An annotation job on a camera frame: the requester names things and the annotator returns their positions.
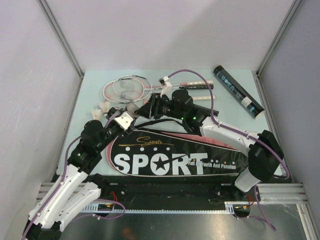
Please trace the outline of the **black SPORT racket bag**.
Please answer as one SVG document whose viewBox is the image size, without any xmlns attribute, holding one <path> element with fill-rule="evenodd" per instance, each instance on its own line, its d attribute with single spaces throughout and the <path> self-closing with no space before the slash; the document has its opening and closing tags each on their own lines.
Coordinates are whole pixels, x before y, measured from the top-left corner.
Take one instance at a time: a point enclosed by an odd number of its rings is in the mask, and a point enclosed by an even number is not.
<svg viewBox="0 0 320 240">
<path fill-rule="evenodd" d="M 237 176 L 248 166 L 239 150 L 216 139 L 144 125 L 106 148 L 109 165 L 136 177 Z"/>
</svg>

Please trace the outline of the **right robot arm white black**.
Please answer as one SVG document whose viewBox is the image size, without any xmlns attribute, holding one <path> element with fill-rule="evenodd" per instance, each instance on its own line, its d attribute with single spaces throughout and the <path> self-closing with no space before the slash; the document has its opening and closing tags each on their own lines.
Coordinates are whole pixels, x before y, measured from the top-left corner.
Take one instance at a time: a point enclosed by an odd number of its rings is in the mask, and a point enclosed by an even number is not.
<svg viewBox="0 0 320 240">
<path fill-rule="evenodd" d="M 230 188 L 231 196 L 237 201 L 247 197 L 249 190 L 258 183 L 274 177 L 279 165 L 285 165 L 284 153 L 272 132 L 245 131 L 217 120 L 212 110 L 194 104 L 193 98 L 184 89 L 175 90 L 171 98 L 153 93 L 134 112 L 146 119 L 157 120 L 166 116 L 181 120 L 187 133 L 213 138 L 247 156 L 247 167 Z"/>
</svg>

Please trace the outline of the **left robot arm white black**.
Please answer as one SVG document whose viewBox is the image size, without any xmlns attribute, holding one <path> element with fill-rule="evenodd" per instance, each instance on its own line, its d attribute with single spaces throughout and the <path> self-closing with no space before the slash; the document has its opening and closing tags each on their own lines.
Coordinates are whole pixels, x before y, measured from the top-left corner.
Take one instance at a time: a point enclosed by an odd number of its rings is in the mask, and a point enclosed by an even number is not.
<svg viewBox="0 0 320 240">
<path fill-rule="evenodd" d="M 88 121 L 72 153 L 66 152 L 62 175 L 29 212 L 23 240 L 58 240 L 67 225 L 91 202 L 105 200 L 111 188 L 96 174 L 84 188 L 74 190 L 90 175 L 102 159 L 101 152 L 117 137 L 134 130 L 135 117 L 127 110 L 112 108 L 106 124 L 99 120 Z"/>
</svg>

